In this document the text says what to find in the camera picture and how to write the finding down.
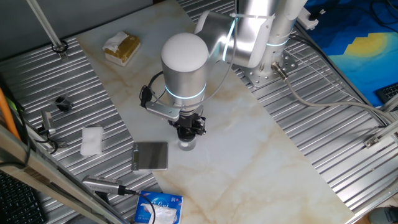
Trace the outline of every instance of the yellow pattern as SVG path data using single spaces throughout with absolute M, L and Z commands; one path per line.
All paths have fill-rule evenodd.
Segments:
M 385 33 L 373 33 L 368 37 L 357 37 L 352 44 L 347 46 L 344 54 L 356 57 L 373 57 L 387 46 L 387 35 Z

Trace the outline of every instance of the tissue pack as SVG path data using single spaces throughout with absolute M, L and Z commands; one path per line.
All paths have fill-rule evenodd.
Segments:
M 173 224 L 180 224 L 183 205 L 182 196 L 147 191 L 142 191 L 141 194 L 147 197 L 154 205 L 176 209 L 177 212 L 175 214 Z M 148 201 L 142 197 L 138 199 L 136 217 L 134 221 L 138 223 L 148 223 L 150 219 L 150 212 L 146 210 L 144 206 L 140 206 L 142 203 L 148 203 Z
M 127 32 L 119 32 L 105 43 L 103 49 L 106 59 L 124 67 L 140 46 L 138 37 Z

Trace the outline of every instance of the blue label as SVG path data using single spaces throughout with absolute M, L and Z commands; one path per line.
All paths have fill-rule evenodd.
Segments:
M 154 205 L 176 209 L 177 212 L 175 214 L 173 224 L 180 223 L 181 209 L 183 204 L 182 196 L 147 191 L 142 191 L 141 194 L 147 197 Z M 138 199 L 136 217 L 134 221 L 139 223 L 149 223 L 150 212 L 146 209 L 146 207 L 141 206 L 142 203 L 148 204 L 148 201 L 142 197 Z

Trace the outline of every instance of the metal table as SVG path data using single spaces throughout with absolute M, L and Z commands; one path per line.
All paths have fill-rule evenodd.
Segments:
M 204 10 L 233 11 L 233 0 L 177 0 L 196 21 Z M 107 92 L 95 75 L 75 38 L 66 40 L 69 59 L 61 61 L 50 46 L 0 63 L 0 72 L 16 98 L 26 108 L 26 118 L 41 126 L 40 110 L 50 110 L 57 127 L 54 139 L 68 143 L 67 150 L 53 156 L 79 179 L 94 174 L 120 178 L 134 190 L 157 190 L 150 172 L 131 171 L 133 139 L 127 131 Z M 290 80 L 298 94 L 312 102 L 350 100 L 337 89 L 359 97 L 346 78 L 332 70 L 309 46 L 291 41 L 287 51 L 295 55 L 297 72 Z M 392 138 L 367 149 L 363 142 L 379 131 L 376 118 L 361 108 L 310 108 L 297 102 L 286 85 L 276 80 L 254 88 L 240 68 L 238 77 L 252 91 L 302 153 L 313 164 L 339 198 L 360 217 L 398 191 L 398 150 Z M 45 94 L 53 86 L 65 87 L 75 109 L 64 114 L 50 106 Z M 104 127 L 104 153 L 80 155 L 81 129 L 99 124 Z M 49 223 L 65 223 L 78 214 L 40 194 Z M 128 220 L 135 214 L 136 197 L 112 196 L 111 205 Z

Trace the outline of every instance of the white marble surface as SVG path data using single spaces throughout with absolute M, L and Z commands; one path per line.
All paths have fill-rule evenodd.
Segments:
M 154 175 L 165 193 L 184 196 L 182 223 L 348 221 L 353 213 L 233 72 L 204 104 L 208 132 L 192 151 L 180 150 L 175 129 L 139 106 L 141 86 L 161 70 L 163 43 L 193 28 L 190 18 L 170 0 L 77 36 L 132 137 L 169 142 L 169 169 Z M 107 61 L 101 49 L 121 30 L 142 40 L 126 67 Z M 226 69 L 219 64 L 213 70 L 207 95 Z M 162 77 L 154 90 L 158 95 L 163 92 Z

